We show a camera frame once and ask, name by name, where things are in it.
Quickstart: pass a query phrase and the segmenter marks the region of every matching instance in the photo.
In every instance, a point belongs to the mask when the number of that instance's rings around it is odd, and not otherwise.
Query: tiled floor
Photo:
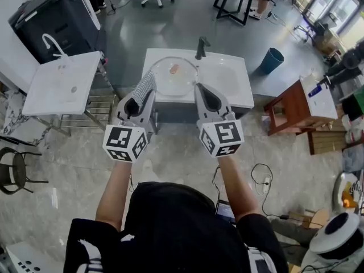
[[[333,183],[341,172],[341,153],[310,156],[306,135],[267,137],[260,116],[252,112],[243,117],[245,143],[237,160],[250,184],[254,164],[271,167],[274,180],[265,211],[281,214],[302,208],[329,208]],[[183,182],[216,201],[211,180],[217,161],[210,158],[197,135],[195,125],[161,125],[159,135],[152,137],[147,151],[133,167],[134,185],[143,172],[144,161],[150,159],[153,171],[162,180]],[[71,220],[94,218],[114,164],[101,147],[102,138],[100,130],[75,130],[70,138],[52,131],[49,149],[43,156],[27,156],[29,178],[48,179],[49,184],[27,184],[34,194],[0,193],[2,243],[27,241],[56,260],[64,259]],[[264,172],[257,170],[258,180],[264,179]],[[222,198],[226,198],[220,174],[216,182]],[[263,196],[257,196],[262,202]]]

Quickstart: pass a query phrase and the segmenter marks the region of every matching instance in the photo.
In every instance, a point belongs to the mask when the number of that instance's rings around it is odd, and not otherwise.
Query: faucet
[[[209,47],[211,45],[208,42],[206,36],[200,36],[200,38],[198,39],[197,53],[195,55],[196,60],[201,60],[202,57],[206,56],[205,46]]]
[[[64,57],[68,63],[72,62],[71,59],[69,58],[69,56],[63,51],[63,49],[61,49],[58,42],[52,36],[50,36],[49,34],[43,34],[42,39],[43,39],[43,42],[44,42],[45,46],[47,47],[47,49],[50,49],[51,46],[46,41],[46,38],[49,39],[56,46],[56,48],[59,50],[59,52],[61,53],[60,55],[58,53],[54,53],[53,55],[55,57]]]

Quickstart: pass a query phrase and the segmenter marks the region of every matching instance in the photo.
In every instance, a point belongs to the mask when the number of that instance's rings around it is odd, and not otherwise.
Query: black table
[[[230,17],[230,18],[234,19],[235,21],[241,23],[242,25],[246,24],[246,21],[247,21],[248,16],[249,16],[251,3],[252,3],[253,0],[248,0],[248,5],[246,6],[244,20],[241,20],[240,18],[233,15],[235,13],[240,13],[241,6],[243,5],[243,0],[240,0],[238,10],[232,11],[232,12],[227,11],[227,10],[224,9],[224,7],[225,7],[228,0],[223,0],[221,6],[218,5],[219,1],[220,0],[215,0],[215,2],[214,2],[214,7],[219,9],[218,14],[216,16],[216,19],[220,19],[220,18],[223,18],[223,17]]]

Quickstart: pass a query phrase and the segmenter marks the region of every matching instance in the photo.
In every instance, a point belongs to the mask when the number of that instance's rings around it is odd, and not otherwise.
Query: black chair
[[[315,34],[323,36],[326,30],[337,25],[337,18],[332,13],[327,13],[324,17],[316,20],[314,23],[309,21],[308,17],[305,14],[302,15],[302,17],[306,21],[308,28],[305,28],[302,25],[298,25],[293,28],[293,31],[300,30],[306,34],[306,38],[303,41],[304,43],[306,43],[309,38],[313,39]]]
[[[24,189],[26,191],[29,191],[30,193],[33,193],[32,190],[29,190],[25,188],[25,183],[49,183],[48,181],[32,181],[27,177],[27,171],[26,171],[26,164],[25,164],[25,157],[27,154],[35,155],[35,156],[41,156],[42,154],[36,154],[33,152],[17,152],[13,150],[12,148],[2,148],[0,150],[0,162],[1,159],[6,154],[14,154],[13,157],[13,164],[2,164],[0,163],[0,190],[4,192],[7,195],[14,194],[15,192]],[[10,169],[13,170],[13,177],[14,182],[11,181],[10,177]],[[16,190],[8,190],[5,187],[16,185],[18,188]]]

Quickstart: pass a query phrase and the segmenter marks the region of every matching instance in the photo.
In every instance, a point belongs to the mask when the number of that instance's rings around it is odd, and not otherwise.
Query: white sink
[[[201,60],[195,59],[196,51],[186,49],[149,48],[144,61],[143,76],[151,66],[164,57],[182,57],[198,69],[200,83],[208,84],[226,96],[233,107],[253,108],[249,77],[244,59],[207,52]],[[156,93],[156,102],[194,103],[193,90],[184,96],[166,96]]]

